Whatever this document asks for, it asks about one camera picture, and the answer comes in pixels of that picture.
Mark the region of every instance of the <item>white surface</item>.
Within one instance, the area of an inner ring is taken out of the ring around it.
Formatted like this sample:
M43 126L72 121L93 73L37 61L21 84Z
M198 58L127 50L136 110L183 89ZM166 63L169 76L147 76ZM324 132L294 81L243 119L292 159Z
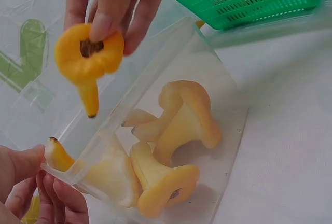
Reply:
M251 108L214 223L332 222L331 38L320 31L218 51Z

